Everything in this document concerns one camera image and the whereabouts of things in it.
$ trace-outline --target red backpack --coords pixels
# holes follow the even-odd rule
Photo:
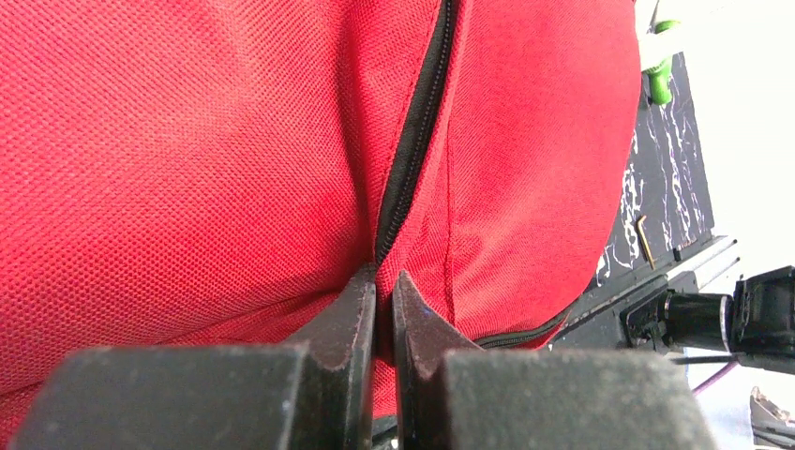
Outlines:
[[[367,262],[376,416],[401,269],[543,343],[640,85],[629,0],[11,0],[0,49],[0,443],[70,351],[278,342]]]

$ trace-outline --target white floor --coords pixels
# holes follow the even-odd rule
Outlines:
[[[795,3],[724,0],[684,47],[716,233],[742,245],[746,277],[795,265]],[[688,13],[715,0],[688,2]],[[795,376],[750,370],[795,413]]]

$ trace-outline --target red textile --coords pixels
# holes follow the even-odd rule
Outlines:
[[[69,351],[277,342],[372,261],[440,2],[0,4],[0,443]],[[442,109],[377,275],[467,336],[570,304],[635,122],[627,0],[457,2]],[[394,410],[377,364],[375,413]]]

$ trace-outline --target green object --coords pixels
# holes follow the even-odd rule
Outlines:
[[[654,33],[662,33],[678,24],[678,21],[660,22],[654,27]],[[663,60],[662,63],[646,70],[646,74],[649,75],[649,87],[652,91],[652,102],[655,105],[665,105],[673,99],[673,95],[670,92],[670,87],[668,87],[672,64],[673,55]]]

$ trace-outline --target red bag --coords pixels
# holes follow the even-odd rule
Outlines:
[[[4,2],[0,443],[70,351],[278,342],[366,262],[377,416],[400,269],[470,338],[556,324],[637,45],[629,0]]]

